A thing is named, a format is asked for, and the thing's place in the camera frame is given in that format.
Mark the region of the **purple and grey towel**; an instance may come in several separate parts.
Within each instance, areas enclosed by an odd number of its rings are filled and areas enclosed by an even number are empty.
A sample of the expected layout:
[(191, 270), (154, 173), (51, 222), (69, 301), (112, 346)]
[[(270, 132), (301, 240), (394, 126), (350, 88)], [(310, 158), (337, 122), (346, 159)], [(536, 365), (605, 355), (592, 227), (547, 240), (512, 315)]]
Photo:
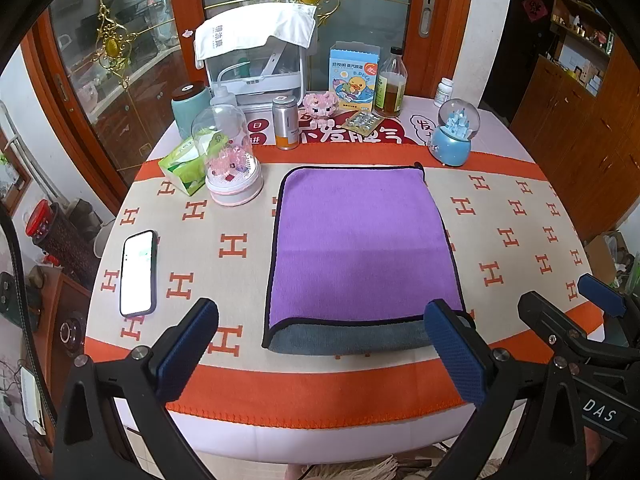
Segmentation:
[(262, 346), (293, 356), (427, 347), (426, 306), (466, 310), (422, 165), (317, 167), (282, 179)]

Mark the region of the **smartphone with dark case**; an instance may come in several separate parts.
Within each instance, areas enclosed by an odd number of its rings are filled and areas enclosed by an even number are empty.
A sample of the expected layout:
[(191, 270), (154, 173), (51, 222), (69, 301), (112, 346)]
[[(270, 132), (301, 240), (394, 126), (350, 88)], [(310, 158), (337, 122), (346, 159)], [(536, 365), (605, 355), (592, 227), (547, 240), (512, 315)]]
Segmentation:
[(155, 310), (157, 235), (145, 230), (127, 237), (122, 245), (119, 313), (124, 318), (147, 315)]

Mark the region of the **brown wooden cabinet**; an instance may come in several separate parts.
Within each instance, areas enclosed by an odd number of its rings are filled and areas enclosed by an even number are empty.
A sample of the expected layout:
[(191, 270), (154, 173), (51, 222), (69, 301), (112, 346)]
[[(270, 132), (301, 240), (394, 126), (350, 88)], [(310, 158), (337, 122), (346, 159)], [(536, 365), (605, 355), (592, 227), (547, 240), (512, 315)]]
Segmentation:
[(548, 10), (510, 129), (591, 240), (639, 200), (639, 69), (589, 0), (552, 0)]

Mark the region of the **blue castle snow globe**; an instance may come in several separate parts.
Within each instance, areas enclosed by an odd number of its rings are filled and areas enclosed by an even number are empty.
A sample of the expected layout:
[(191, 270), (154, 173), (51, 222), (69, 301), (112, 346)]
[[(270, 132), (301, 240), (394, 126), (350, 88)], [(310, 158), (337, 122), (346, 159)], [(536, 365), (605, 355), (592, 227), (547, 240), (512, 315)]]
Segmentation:
[(451, 99), (439, 107), (438, 126), (427, 147), (445, 166), (461, 167), (471, 153), (471, 139), (480, 130), (480, 112), (469, 102)]

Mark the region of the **small white pill bottle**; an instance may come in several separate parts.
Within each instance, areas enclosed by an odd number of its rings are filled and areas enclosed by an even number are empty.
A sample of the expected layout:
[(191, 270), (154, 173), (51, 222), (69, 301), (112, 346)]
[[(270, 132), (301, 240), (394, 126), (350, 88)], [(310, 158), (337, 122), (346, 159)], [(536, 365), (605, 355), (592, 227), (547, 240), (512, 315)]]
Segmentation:
[(436, 93), (434, 96), (434, 105), (441, 107), (442, 104), (451, 99), (452, 92), (454, 91), (454, 82), (446, 77), (442, 77), (439, 81)]

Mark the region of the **orange patterned table cloth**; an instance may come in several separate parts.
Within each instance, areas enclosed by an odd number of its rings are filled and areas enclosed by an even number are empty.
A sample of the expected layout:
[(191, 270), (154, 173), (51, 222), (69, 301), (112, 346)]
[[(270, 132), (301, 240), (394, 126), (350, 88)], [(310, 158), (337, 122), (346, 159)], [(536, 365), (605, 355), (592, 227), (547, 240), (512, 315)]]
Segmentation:
[(97, 361), (154, 344), (194, 302), (219, 326), (170, 411), (197, 450), (329, 463), (420, 448), (471, 415), (436, 352), (405, 336), (442, 298), (525, 361), (550, 349), (518, 317), (534, 290), (588, 333), (601, 311), (559, 197), (520, 142), (484, 113), (469, 160), (427, 149), (434, 106), (411, 99), (369, 140), (308, 130), (282, 151), (250, 124), (265, 184), (249, 203), (180, 192), (146, 162), (106, 243), (85, 349)]

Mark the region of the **pill blister pack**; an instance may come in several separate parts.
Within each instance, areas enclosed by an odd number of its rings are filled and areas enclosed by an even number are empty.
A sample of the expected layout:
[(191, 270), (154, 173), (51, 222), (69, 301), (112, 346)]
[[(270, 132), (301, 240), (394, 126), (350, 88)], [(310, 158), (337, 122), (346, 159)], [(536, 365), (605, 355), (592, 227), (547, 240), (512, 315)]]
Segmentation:
[(343, 127), (353, 133), (357, 133), (363, 138), (370, 136), (374, 130), (378, 128), (383, 118), (373, 113), (360, 110), (359, 112), (349, 116), (344, 122)]

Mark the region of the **glass bottle brown liquid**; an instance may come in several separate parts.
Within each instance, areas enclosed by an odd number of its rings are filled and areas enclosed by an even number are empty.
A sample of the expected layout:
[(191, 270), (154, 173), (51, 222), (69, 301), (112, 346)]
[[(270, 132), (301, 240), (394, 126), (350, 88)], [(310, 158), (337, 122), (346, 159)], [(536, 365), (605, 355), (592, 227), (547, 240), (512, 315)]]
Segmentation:
[(378, 116), (397, 117), (400, 113), (408, 79), (403, 54), (403, 48), (391, 47), (390, 56), (378, 70), (373, 102)]

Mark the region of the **pink plush toy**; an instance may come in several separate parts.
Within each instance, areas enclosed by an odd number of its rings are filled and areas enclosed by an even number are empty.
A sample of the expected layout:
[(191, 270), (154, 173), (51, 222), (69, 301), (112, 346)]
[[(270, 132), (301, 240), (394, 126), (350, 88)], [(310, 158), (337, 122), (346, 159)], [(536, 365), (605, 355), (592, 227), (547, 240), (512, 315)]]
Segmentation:
[(337, 110), (338, 99), (333, 92), (307, 93), (303, 98), (305, 113), (311, 119), (330, 119)]

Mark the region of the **pink flower glass dome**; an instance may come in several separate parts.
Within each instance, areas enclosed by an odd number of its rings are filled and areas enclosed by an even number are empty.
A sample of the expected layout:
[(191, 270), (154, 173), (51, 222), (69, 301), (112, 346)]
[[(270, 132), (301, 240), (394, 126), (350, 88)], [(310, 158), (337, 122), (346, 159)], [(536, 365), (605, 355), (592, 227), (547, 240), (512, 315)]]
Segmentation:
[(241, 206), (262, 192), (262, 166), (254, 155), (239, 107), (209, 105), (194, 118), (191, 134), (203, 161), (206, 188), (215, 203)]

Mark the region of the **blue duck cardboard box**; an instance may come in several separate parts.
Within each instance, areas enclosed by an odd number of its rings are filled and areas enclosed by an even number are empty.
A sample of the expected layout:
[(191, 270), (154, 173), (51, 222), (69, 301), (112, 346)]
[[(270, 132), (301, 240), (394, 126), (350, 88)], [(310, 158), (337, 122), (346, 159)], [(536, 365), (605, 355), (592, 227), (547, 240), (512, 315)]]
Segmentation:
[(343, 110), (372, 110), (380, 52), (358, 41), (337, 41), (330, 49), (329, 90)]

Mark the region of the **silver orange metal can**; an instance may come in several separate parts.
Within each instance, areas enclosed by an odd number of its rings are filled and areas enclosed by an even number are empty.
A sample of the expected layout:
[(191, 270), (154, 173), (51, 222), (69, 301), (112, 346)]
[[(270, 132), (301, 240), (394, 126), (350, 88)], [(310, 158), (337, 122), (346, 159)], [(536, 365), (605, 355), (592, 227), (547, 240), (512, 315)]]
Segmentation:
[(281, 150), (292, 150), (299, 144), (298, 107), (294, 96), (276, 96), (272, 100), (274, 140)]

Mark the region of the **teal cylindrical canister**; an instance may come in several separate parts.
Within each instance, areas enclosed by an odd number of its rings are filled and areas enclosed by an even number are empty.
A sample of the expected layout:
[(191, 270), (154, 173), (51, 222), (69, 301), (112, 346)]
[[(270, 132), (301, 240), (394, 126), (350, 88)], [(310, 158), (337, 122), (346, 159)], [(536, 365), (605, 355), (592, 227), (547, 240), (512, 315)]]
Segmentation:
[(194, 118), (209, 106), (211, 98), (203, 81), (180, 84), (171, 92), (171, 110), (182, 140), (191, 135)]

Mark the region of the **white plastic appliance box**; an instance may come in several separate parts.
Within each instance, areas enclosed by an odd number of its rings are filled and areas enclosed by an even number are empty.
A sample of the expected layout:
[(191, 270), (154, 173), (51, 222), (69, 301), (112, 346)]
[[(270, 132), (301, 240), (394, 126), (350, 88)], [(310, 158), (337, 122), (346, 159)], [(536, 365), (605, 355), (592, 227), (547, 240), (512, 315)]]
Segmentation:
[(242, 110), (266, 110), (279, 96), (302, 104), (306, 87), (303, 47), (270, 37), (263, 46), (243, 48), (206, 58), (204, 66), (213, 87), (224, 86)]

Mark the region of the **wooden glass sliding door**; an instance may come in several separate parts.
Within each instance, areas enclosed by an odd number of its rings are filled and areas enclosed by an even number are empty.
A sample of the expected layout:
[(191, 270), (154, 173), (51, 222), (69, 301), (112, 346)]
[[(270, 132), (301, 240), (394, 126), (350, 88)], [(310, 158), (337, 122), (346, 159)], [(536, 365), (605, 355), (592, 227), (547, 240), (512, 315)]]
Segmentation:
[(247, 110), (332, 92), (374, 101), (386, 58), (431, 96), (456, 68), (471, 0), (53, 0), (22, 42), (67, 155), (117, 208), (183, 100), (221, 89)]

